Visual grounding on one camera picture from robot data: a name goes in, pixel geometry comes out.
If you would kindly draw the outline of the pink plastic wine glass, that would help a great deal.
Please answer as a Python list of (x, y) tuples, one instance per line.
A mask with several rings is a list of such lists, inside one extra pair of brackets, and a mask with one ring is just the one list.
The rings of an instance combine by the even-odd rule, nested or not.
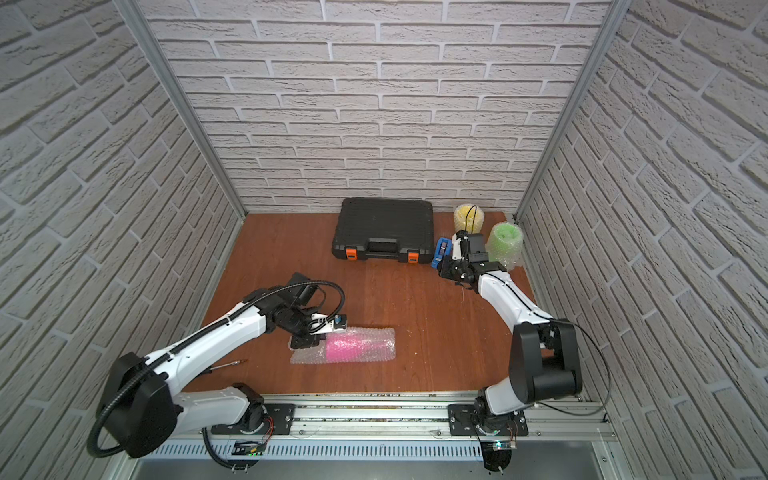
[(362, 362), (368, 355), (371, 341), (359, 334), (334, 335), (326, 340), (325, 360), (328, 363)]

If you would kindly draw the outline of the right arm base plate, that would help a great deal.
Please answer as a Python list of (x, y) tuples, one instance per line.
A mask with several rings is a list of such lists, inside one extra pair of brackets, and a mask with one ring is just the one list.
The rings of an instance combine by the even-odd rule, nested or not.
[(493, 415), (473, 404), (450, 404), (447, 407), (450, 435), (475, 437), (526, 437), (529, 435), (523, 411)]

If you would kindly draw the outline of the bubble wrap stack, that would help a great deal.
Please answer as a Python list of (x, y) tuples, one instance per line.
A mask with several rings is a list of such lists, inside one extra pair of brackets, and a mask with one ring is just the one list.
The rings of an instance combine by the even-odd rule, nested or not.
[(294, 365), (387, 362), (396, 357), (393, 328), (350, 327), (329, 333), (317, 346), (294, 350)]

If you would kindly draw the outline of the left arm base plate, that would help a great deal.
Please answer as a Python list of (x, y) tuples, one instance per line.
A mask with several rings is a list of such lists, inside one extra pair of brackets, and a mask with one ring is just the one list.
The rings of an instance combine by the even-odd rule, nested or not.
[(287, 435), (293, 423), (295, 405), (265, 403), (251, 406), (244, 416), (231, 425), (215, 425), (209, 428), (214, 435)]

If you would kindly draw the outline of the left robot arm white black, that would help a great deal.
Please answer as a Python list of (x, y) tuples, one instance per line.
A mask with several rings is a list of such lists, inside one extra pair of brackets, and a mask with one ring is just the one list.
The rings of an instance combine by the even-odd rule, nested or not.
[(93, 458), (121, 452), (145, 456), (175, 434), (194, 430), (210, 439), (214, 426), (246, 434), (271, 433), (274, 424), (261, 395), (243, 383), (206, 391), (185, 387), (243, 344), (281, 328), (300, 347), (316, 345), (325, 334), (347, 326), (340, 306), (321, 314), (309, 301), (333, 282), (294, 274), (285, 286), (258, 289), (230, 311), (167, 347), (139, 356), (129, 352), (110, 368), (95, 421), (86, 440)]

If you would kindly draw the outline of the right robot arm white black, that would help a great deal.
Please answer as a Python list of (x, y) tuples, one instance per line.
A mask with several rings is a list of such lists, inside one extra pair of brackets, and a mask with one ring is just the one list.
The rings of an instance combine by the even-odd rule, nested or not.
[(575, 326), (535, 305), (505, 267), (490, 259), (479, 233), (457, 231), (441, 277), (487, 301), (512, 334), (507, 377), (480, 395), (483, 414), (501, 416), (543, 400), (581, 392), (583, 380)]

